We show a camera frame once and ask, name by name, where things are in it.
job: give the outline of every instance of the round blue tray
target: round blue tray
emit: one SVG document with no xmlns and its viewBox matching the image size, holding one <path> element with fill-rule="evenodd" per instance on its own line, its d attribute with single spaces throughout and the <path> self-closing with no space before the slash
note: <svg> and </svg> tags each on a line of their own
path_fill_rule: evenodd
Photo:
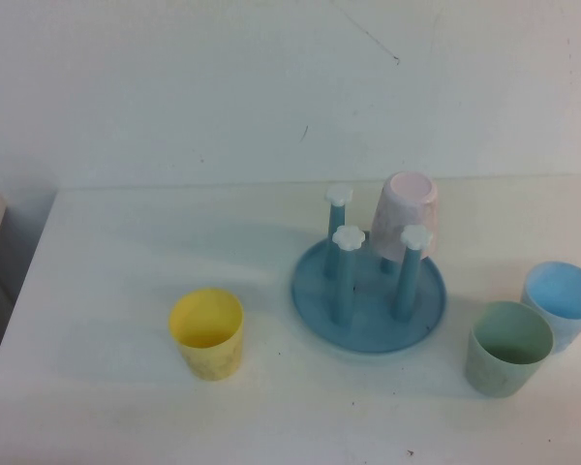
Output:
<svg viewBox="0 0 581 465">
<path fill-rule="evenodd" d="M 303 321 L 316 334 L 345 349 L 379 354 L 400 351 L 424 339 L 435 329 L 446 306 L 443 278 L 430 259 L 419 270 L 413 316 L 407 323 L 391 317 L 400 265 L 392 274 L 381 272 L 381 257 L 367 240 L 357 253 L 352 324 L 331 321 L 335 279 L 323 275 L 327 240 L 318 242 L 299 260 L 290 285 L 292 300 Z"/>
</svg>

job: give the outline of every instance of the flower-shaped knob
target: flower-shaped knob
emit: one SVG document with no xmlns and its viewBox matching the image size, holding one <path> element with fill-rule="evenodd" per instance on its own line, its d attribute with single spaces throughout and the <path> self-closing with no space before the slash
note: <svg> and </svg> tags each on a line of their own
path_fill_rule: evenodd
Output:
<svg viewBox="0 0 581 465">
<path fill-rule="evenodd" d="M 424 250 L 433 239 L 433 234 L 424 225 L 408 225 L 400 234 L 403 244 L 412 250 Z"/>
<path fill-rule="evenodd" d="M 341 226 L 333 234 L 332 240 L 342 250 L 350 252 L 361 247 L 363 241 L 366 240 L 366 234 L 357 226 Z"/>
<path fill-rule="evenodd" d="M 333 206 L 344 206 L 352 199 L 352 187 L 348 184 L 332 184 L 327 188 L 325 200 Z"/>
</svg>

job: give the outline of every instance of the yellow cup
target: yellow cup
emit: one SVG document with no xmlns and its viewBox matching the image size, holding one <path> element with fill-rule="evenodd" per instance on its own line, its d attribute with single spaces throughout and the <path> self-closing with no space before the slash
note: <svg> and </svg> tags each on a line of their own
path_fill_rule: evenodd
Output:
<svg viewBox="0 0 581 465">
<path fill-rule="evenodd" d="M 222 380 L 239 367 L 243 307 L 228 291 L 204 288 L 183 296 L 170 312 L 168 328 L 199 378 Z"/>
</svg>

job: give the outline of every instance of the plastic cup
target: plastic cup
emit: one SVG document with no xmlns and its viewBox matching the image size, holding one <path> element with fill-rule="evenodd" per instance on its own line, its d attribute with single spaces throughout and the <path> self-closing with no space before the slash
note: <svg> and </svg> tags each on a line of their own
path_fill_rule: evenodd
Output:
<svg viewBox="0 0 581 465">
<path fill-rule="evenodd" d="M 564 262 L 536 265 L 525 279 L 521 301 L 549 322 L 554 352 L 564 350 L 581 332 L 581 268 Z"/>
<path fill-rule="evenodd" d="M 424 225 L 433 238 L 421 258 L 435 252 L 437 244 L 437 185 L 421 172 L 401 171 L 390 176 L 381 191 L 370 231 L 375 250 L 393 262 L 400 263 L 406 246 L 400 239 L 408 225 Z"/>
<path fill-rule="evenodd" d="M 243 307 L 228 291 L 204 288 L 183 296 L 170 312 L 168 328 L 199 378 L 222 380 L 239 367 Z"/>
<path fill-rule="evenodd" d="M 552 349 L 551 327 L 533 308 L 518 302 L 489 303 L 469 337 L 465 376 L 485 395 L 508 397 Z"/>
</svg>

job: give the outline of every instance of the upside-down pink cup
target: upside-down pink cup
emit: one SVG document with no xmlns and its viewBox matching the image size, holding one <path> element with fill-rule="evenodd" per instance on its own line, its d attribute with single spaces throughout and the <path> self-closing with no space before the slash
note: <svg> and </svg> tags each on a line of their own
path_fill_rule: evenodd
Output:
<svg viewBox="0 0 581 465">
<path fill-rule="evenodd" d="M 384 258 L 401 262 L 405 245 L 400 234 L 407 225 L 424 225 L 433 238 L 422 259 L 435 251 L 437 244 L 437 186 L 421 172 L 401 171 L 383 184 L 370 232 L 370 242 Z"/>
</svg>

